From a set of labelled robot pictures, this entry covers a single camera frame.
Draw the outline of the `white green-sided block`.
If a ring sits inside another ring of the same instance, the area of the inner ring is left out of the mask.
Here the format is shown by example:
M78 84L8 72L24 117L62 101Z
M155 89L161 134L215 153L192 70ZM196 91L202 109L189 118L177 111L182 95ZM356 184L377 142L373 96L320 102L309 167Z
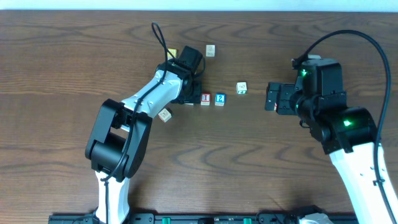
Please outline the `white green-sided block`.
M244 95L248 91L247 83L246 82L237 82L236 84L236 93L238 95Z

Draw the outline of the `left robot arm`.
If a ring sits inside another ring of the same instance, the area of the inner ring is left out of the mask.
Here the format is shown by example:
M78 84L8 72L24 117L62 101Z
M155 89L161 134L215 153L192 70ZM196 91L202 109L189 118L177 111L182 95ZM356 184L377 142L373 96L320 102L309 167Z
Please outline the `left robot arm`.
M177 58L158 65L137 93L101 105L85 149L99 183L94 223L127 222L130 179L144 160L152 122L169 103L201 102L203 61L202 53L186 46Z

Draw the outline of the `red letter I block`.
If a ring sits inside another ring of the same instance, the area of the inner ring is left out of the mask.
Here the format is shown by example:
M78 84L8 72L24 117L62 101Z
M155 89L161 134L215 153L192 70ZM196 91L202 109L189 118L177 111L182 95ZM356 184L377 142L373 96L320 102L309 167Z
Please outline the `red letter I block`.
M200 104L202 106L209 106L210 102L211 102L211 95L209 93L202 93Z

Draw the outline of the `blue number 2 block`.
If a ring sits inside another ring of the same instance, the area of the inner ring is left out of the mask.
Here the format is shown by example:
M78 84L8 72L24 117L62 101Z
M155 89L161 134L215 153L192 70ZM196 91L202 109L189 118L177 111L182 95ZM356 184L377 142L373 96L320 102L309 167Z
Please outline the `blue number 2 block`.
M215 106L224 106L225 101L226 101L225 94L217 93L215 95Z

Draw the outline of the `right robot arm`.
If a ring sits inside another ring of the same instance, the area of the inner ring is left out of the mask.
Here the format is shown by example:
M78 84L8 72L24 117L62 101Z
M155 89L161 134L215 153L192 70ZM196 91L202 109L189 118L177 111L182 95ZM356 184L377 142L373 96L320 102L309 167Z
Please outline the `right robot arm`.
M334 59L309 59L295 83L270 82L265 109L300 118L321 143L349 194L359 223L391 223L397 196L388 176L377 127L366 108L348 107L341 65Z

